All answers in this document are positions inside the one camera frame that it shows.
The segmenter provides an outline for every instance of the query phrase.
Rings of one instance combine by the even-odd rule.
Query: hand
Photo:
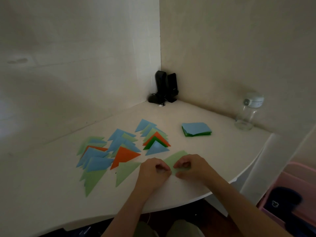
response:
[[[148,159],[140,165],[134,191],[148,198],[154,190],[162,186],[171,173],[170,167],[163,160],[157,158]]]
[[[207,185],[209,179],[213,180],[220,178],[219,174],[199,155],[182,156],[173,167],[180,168],[189,166],[191,166],[190,170],[179,171],[176,173],[176,177],[186,180],[201,181],[204,185]]]

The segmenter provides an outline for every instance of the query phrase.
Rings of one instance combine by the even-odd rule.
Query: white desk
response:
[[[181,101],[167,103],[165,107],[141,103],[19,158],[2,160],[0,235],[38,236],[61,227],[70,229],[114,217],[131,193],[139,168],[117,188],[115,169],[108,170],[85,197],[83,182],[79,182],[82,169],[76,168],[76,152],[81,141],[91,135],[108,139],[116,128],[134,133],[142,118],[166,132],[171,147],[168,152],[150,156],[142,151],[135,161],[152,157],[164,159],[186,150],[203,156],[228,182],[247,169],[270,136],[258,128],[240,131],[235,128],[233,119]],[[207,123],[212,135],[185,137],[181,124],[189,122]],[[143,137],[139,132],[136,134],[139,139],[136,146],[141,148]],[[199,184],[171,176],[148,200],[144,213],[181,206],[210,194]]]

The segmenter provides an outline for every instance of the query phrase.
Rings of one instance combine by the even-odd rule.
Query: pants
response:
[[[137,224],[134,237],[159,237],[145,222]],[[200,229],[185,220],[177,220],[173,223],[166,237],[204,237]]]

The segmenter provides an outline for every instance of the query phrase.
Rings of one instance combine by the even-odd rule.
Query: orange paper triangle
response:
[[[129,149],[126,149],[124,147],[120,147],[110,170],[114,169],[115,167],[118,167],[118,164],[120,162],[128,162],[129,160],[134,159],[137,156],[140,156],[140,154]]]
[[[107,151],[108,149],[107,148],[103,148],[103,147],[98,147],[98,146],[92,146],[92,145],[88,145],[83,153],[83,155],[85,154],[85,152],[87,151],[88,148],[94,148],[94,149],[97,149],[97,150],[100,150],[100,151]]]
[[[143,145],[146,146],[154,136],[160,139],[166,146],[171,146],[157,131]]]

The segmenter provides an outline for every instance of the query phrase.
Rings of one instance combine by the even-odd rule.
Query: white cable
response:
[[[149,213],[149,218],[148,218],[147,224],[148,224],[149,220],[150,220],[150,213]]]

